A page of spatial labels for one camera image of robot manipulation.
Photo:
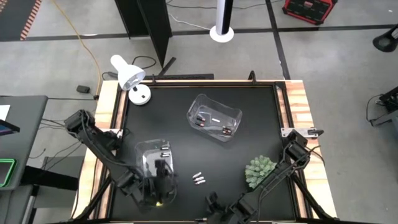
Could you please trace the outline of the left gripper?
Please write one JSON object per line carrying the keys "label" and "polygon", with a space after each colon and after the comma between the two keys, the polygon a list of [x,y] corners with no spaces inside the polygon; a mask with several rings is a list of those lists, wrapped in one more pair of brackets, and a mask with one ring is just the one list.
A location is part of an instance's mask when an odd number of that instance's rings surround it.
{"label": "left gripper", "polygon": [[173,176],[167,176],[166,161],[156,160],[155,169],[156,177],[146,177],[143,181],[142,204],[147,207],[167,205],[177,196],[177,182]]}

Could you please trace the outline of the clear plastic bin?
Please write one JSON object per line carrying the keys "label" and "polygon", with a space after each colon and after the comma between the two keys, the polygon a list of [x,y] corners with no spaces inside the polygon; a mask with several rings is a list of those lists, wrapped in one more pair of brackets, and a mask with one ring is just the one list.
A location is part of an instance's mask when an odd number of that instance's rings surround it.
{"label": "clear plastic bin", "polygon": [[[197,116],[201,116],[206,119],[205,122],[196,119]],[[205,94],[199,94],[190,108],[187,111],[187,119],[190,126],[204,134],[207,134],[219,141],[228,142],[230,141],[241,122],[243,112],[237,108],[231,108],[218,101],[212,100]],[[220,123],[212,121],[212,118],[220,120]],[[205,124],[204,127],[199,127],[195,123],[202,122]],[[223,134],[222,127],[230,128],[231,135],[227,136]]]}
{"label": "clear plastic bin", "polygon": [[[162,147],[169,147],[170,150],[161,151],[160,148]],[[163,152],[170,153],[170,157],[161,157],[160,155]],[[156,177],[156,169],[155,169],[156,160],[160,161],[165,160],[167,163],[167,176],[173,176],[174,179],[177,181],[174,172],[172,147],[169,141],[165,139],[155,139],[155,140],[140,142],[136,145],[136,156],[137,156],[137,164],[140,165],[141,171],[143,173],[143,181],[146,177]]]}

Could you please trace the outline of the green artificial potted plant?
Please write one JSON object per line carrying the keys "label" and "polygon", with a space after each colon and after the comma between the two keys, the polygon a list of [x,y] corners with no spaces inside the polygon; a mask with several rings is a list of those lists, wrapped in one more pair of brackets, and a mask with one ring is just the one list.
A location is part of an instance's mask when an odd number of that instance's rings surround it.
{"label": "green artificial potted plant", "polygon": [[248,187],[254,190],[277,166],[269,157],[260,155],[245,166],[245,178]]}

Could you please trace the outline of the white desk lamp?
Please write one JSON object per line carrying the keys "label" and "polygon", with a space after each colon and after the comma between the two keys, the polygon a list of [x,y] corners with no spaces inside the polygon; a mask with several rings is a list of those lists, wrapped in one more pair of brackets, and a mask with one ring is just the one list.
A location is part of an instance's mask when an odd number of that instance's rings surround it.
{"label": "white desk lamp", "polygon": [[113,55],[110,62],[117,70],[119,86],[127,91],[130,102],[137,106],[148,103],[151,98],[150,88],[141,84],[146,77],[145,71],[138,66],[128,64],[120,55]]}

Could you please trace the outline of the wooden table border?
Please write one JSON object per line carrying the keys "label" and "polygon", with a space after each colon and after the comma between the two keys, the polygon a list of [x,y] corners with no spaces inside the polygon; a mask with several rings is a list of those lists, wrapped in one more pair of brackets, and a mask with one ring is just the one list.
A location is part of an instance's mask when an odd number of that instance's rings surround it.
{"label": "wooden table border", "polygon": [[[201,86],[253,86],[250,80],[157,80],[143,83],[150,88]],[[282,124],[291,128],[310,128],[314,125],[310,105],[303,81],[301,80],[258,80],[256,85],[276,84],[278,104],[281,108]],[[104,130],[116,131],[122,126],[123,114],[127,111],[127,93],[120,89],[116,81],[104,81],[95,110],[96,122]],[[317,139],[310,139],[310,147],[315,148],[314,157],[304,169],[302,177],[315,200],[333,217],[337,216],[331,194],[321,148]],[[100,188],[103,176],[106,175],[103,165],[97,161],[91,151],[86,151],[80,172],[79,188],[76,195],[72,216],[79,216]]]}

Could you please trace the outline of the gray desk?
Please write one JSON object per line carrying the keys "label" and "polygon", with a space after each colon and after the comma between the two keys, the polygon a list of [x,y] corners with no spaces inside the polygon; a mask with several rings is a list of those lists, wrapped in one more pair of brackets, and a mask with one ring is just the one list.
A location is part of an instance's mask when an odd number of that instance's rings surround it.
{"label": "gray desk", "polygon": [[0,159],[16,160],[11,179],[0,190],[20,185],[47,101],[44,95],[0,96],[0,105],[10,106],[6,121],[20,128],[19,133],[0,137]]}

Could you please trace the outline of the black partition panel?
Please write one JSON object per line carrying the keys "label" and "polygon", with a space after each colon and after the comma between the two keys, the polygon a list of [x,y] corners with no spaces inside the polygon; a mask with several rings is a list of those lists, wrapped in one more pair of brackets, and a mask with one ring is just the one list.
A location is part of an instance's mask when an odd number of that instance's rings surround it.
{"label": "black partition panel", "polygon": [[172,29],[166,0],[114,0],[128,37],[148,35],[165,75],[175,58],[165,63]]}

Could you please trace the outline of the white pole stand base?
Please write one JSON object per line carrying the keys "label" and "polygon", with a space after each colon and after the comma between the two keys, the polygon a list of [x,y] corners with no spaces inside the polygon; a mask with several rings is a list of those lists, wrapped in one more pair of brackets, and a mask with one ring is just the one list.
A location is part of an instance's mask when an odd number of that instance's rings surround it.
{"label": "white pole stand base", "polygon": [[226,43],[234,37],[230,27],[233,0],[217,0],[216,24],[210,29],[210,37],[219,43]]}

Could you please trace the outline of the green framed tablet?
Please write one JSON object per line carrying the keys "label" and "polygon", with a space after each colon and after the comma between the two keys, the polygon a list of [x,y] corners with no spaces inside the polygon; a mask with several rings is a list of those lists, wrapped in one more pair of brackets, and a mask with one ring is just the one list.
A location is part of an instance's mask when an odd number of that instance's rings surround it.
{"label": "green framed tablet", "polygon": [[5,187],[17,164],[15,159],[0,159],[0,187]]}

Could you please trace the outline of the black tablet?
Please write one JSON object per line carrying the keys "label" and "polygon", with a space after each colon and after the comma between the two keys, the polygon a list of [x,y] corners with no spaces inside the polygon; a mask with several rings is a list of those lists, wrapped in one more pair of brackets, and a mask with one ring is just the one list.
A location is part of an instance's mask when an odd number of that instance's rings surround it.
{"label": "black tablet", "polygon": [[19,133],[20,128],[0,119],[0,136]]}

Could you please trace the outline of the black neighbouring robot station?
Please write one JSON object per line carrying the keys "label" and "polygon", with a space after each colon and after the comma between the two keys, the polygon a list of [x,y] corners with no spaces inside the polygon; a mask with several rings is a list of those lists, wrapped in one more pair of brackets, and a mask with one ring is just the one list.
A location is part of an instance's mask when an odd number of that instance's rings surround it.
{"label": "black neighbouring robot station", "polygon": [[373,96],[369,99],[367,106],[369,106],[370,101],[373,98],[379,98],[379,102],[385,109],[387,113],[381,115],[378,118],[369,119],[368,109],[366,109],[366,119],[371,126],[380,126],[384,123],[392,123],[396,131],[398,132],[398,86],[388,91],[387,93]]}

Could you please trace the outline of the black orange striped mat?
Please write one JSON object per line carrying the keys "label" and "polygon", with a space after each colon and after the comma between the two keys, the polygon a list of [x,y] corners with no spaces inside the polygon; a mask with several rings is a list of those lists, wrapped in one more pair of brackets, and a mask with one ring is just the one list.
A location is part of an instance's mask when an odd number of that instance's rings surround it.
{"label": "black orange striped mat", "polygon": [[0,0],[0,41],[25,40],[42,0]]}

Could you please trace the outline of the red black equipment case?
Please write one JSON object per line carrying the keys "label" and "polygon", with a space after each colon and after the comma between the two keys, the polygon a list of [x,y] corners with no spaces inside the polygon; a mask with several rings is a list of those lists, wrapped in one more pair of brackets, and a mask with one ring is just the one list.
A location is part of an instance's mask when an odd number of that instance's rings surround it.
{"label": "red black equipment case", "polygon": [[285,0],[284,14],[316,26],[324,23],[338,0]]}

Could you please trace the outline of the black floor stand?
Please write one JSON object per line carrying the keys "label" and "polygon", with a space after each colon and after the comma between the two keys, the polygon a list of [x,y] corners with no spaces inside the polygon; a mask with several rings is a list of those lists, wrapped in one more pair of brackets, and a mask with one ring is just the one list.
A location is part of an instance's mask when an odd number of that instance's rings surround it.
{"label": "black floor stand", "polygon": [[382,52],[393,52],[398,46],[398,24],[373,39],[373,46]]}

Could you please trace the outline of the black frame strut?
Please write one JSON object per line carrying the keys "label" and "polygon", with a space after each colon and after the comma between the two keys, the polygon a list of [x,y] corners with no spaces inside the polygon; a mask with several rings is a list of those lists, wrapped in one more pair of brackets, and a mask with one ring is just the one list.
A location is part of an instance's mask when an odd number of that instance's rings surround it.
{"label": "black frame strut", "polygon": [[304,181],[300,178],[298,174],[296,174],[296,171],[293,171],[293,173],[290,174],[290,179],[292,179],[295,182],[296,186],[299,188],[299,190],[303,195],[307,220],[314,219],[313,212],[315,212],[319,220],[328,220],[328,221],[340,220],[339,218],[332,217],[331,215],[327,214],[326,211],[324,211],[324,209],[320,206],[320,204],[315,200],[310,191],[307,189],[307,186],[305,185]]}
{"label": "black frame strut", "polygon": [[108,188],[111,182],[112,182],[111,177],[107,176],[107,178],[102,183],[99,190],[97,191],[95,196],[91,199],[89,204],[85,207],[85,209],[82,211],[82,213],[79,216],[77,216],[76,218],[72,218],[72,222],[83,221],[89,218],[92,211],[96,208],[97,204],[99,204],[103,194],[105,193],[106,189]]}

